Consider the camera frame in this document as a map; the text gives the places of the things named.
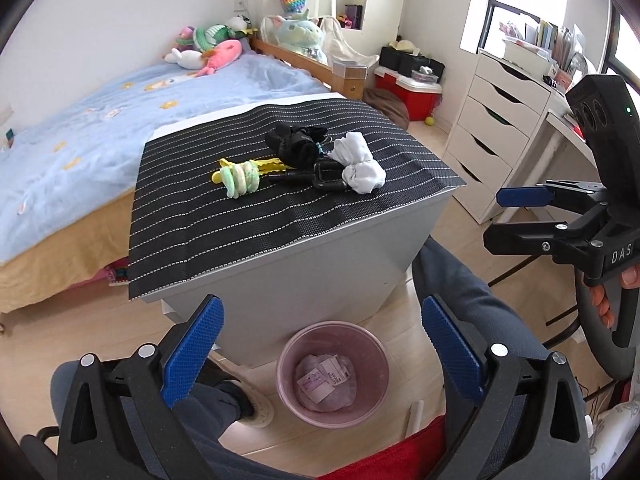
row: black striped mat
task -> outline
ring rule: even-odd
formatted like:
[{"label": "black striped mat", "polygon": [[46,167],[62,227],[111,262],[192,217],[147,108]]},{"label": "black striped mat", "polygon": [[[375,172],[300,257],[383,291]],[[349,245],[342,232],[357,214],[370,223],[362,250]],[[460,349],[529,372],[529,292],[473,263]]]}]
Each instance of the black striped mat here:
[{"label": "black striped mat", "polygon": [[[224,186],[210,180],[218,160],[274,156],[264,134],[276,123],[324,126],[334,139],[361,132],[386,171],[386,184],[363,196],[260,184],[254,194],[228,199]],[[430,150],[360,101],[262,105],[175,132],[148,142],[140,163],[129,239],[129,297],[463,185]]]}]

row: white drawer cabinet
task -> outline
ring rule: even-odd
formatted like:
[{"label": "white drawer cabinet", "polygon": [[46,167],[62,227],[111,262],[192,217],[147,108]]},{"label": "white drawer cabinet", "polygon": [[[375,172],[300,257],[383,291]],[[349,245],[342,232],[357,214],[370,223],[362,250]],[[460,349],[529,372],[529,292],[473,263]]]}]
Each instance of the white drawer cabinet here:
[{"label": "white drawer cabinet", "polygon": [[510,66],[507,61],[500,62],[493,57],[482,55],[478,60],[476,75],[511,94],[538,115],[545,111],[550,91],[542,88],[519,69]]},{"label": "white drawer cabinet", "polygon": [[475,175],[470,173],[468,168],[460,164],[450,153],[445,153],[442,161],[466,182],[466,187],[459,187],[453,196],[478,221],[486,211],[487,204],[494,199],[495,193],[480,182]]},{"label": "white drawer cabinet", "polygon": [[529,137],[519,129],[473,98],[466,100],[458,124],[484,142],[512,168],[529,142]]},{"label": "white drawer cabinet", "polygon": [[499,211],[501,187],[522,184],[519,169],[550,110],[563,115],[569,107],[542,81],[480,51],[443,158],[467,182],[454,196],[478,223]]},{"label": "white drawer cabinet", "polygon": [[511,173],[509,165],[497,153],[459,125],[451,132],[449,153],[494,193]]},{"label": "white drawer cabinet", "polygon": [[535,131],[540,120],[540,114],[535,113],[526,104],[478,76],[475,76],[471,83],[469,97],[489,108],[527,137]]}]

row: beige bed skirt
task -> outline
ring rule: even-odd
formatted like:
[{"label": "beige bed skirt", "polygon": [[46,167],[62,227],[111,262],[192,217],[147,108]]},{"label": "beige bed skirt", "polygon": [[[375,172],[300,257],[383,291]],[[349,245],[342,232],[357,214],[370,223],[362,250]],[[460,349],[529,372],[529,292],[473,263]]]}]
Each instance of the beige bed skirt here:
[{"label": "beige bed skirt", "polygon": [[50,298],[127,256],[132,206],[129,192],[0,267],[0,312]]}]

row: metal screw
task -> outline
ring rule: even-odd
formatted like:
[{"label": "metal screw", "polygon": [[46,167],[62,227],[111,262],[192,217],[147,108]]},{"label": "metal screw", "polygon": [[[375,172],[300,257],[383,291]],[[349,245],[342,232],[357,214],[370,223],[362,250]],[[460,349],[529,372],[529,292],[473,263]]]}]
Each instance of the metal screw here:
[{"label": "metal screw", "polygon": [[144,345],[144,346],[141,346],[140,349],[138,350],[138,355],[143,359],[147,357],[151,357],[155,353],[156,353],[156,347],[153,345]]},{"label": "metal screw", "polygon": [[491,346],[491,353],[498,357],[507,357],[509,350],[507,350],[507,347],[505,345],[496,343]]},{"label": "metal screw", "polygon": [[562,354],[560,352],[553,352],[552,357],[553,357],[554,361],[556,363],[558,363],[559,365],[565,365],[566,364],[566,357],[564,356],[564,354]]},{"label": "metal screw", "polygon": [[95,357],[93,354],[85,354],[82,356],[82,359],[80,359],[80,364],[84,367],[87,367],[94,364],[94,361],[95,361]]}]

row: blue bedsheet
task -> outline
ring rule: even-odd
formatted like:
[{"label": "blue bedsheet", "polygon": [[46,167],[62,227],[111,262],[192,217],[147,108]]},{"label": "blue bedsheet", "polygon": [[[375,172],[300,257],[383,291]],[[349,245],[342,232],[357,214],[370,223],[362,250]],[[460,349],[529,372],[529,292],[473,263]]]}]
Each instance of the blue bedsheet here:
[{"label": "blue bedsheet", "polygon": [[167,63],[139,70],[17,133],[0,153],[0,265],[132,189],[156,128],[328,91],[308,73],[253,54],[211,76],[189,73]]}]

